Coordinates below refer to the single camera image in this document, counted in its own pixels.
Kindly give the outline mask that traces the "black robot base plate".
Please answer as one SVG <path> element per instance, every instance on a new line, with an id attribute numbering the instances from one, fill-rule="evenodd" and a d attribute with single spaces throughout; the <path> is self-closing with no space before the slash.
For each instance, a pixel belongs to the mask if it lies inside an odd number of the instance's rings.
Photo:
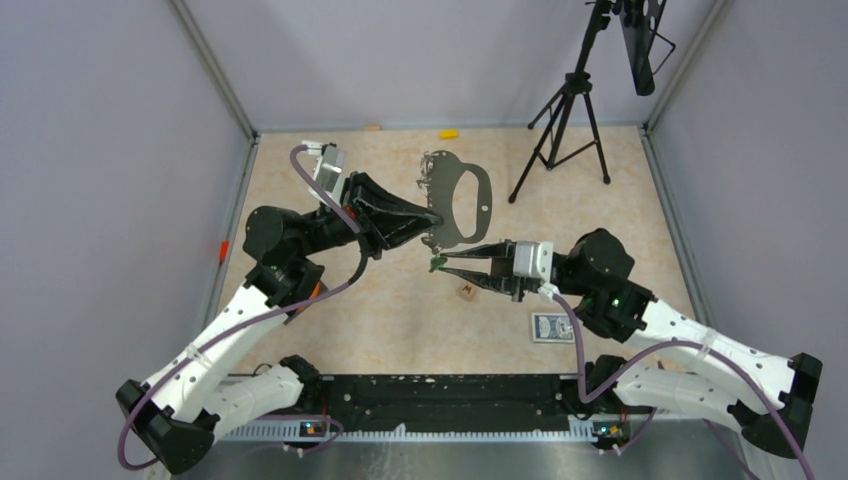
<path id="1" fill-rule="evenodd" d="M 595 415 L 646 414 L 607 392 L 583 403 L 571 374 L 338 374 L 321 375 L 299 356 L 283 365 L 307 376 L 289 407 L 275 415 L 328 416 L 347 433 L 518 433 L 566 431 Z"/>

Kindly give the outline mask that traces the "green key tag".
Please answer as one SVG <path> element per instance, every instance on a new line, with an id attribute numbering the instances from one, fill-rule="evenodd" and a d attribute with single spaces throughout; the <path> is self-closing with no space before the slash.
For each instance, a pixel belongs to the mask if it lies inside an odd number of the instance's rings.
<path id="1" fill-rule="evenodd" d="M 430 260 L 429 272 L 433 273 L 440 270 L 447 262 L 447 259 L 442 256 L 435 256 Z"/>

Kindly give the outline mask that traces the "metal key holder plate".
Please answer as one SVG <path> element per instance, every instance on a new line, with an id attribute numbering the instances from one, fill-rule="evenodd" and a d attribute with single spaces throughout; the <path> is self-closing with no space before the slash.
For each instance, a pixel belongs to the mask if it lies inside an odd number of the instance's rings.
<path id="1" fill-rule="evenodd" d="M 484 240 L 492 219 L 493 187 L 483 167 L 448 150 L 429 151 L 421 159 L 417 184 L 427 208 L 443 220 L 423 239 L 432 251 Z"/>

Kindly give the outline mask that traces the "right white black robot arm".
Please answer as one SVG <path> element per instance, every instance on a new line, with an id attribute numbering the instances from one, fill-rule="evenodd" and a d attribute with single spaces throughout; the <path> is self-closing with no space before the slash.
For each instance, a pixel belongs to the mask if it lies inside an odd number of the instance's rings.
<path id="1" fill-rule="evenodd" d="M 535 293 L 568 308 L 573 332 L 590 331 L 632 348 L 630 360 L 583 366 L 579 399 L 600 412 L 620 404 L 664 409 L 723 425 L 770 454 L 803 453 L 822 372 L 812 355 L 770 354 L 679 312 L 629 278 L 634 259 L 609 231 L 583 235 L 565 254 L 549 242 L 475 246 L 463 259 L 486 259 L 488 272 L 458 276 L 520 301 Z"/>

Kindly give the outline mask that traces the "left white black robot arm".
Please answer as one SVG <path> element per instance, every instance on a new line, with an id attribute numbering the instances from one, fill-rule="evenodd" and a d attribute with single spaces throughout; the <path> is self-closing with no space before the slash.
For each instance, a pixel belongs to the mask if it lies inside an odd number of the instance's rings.
<path id="1" fill-rule="evenodd" d="M 370 260 L 444 223 L 440 214 L 387 192 L 365 173 L 333 180 L 310 174 L 306 182 L 319 207 L 305 214 L 255 209 L 243 245 L 255 264 L 231 300 L 168 365 L 117 390 L 124 415 L 117 459 L 123 468 L 135 469 L 126 455 L 130 436 L 147 447 L 152 463 L 178 475 L 253 420 L 288 407 L 302 414 L 314 410 L 321 388 L 301 360 L 238 384 L 226 385 L 225 379 L 265 335 L 338 294 L 323 286 L 324 267 L 314 254 L 355 245 L 353 278 L 359 279 Z"/>

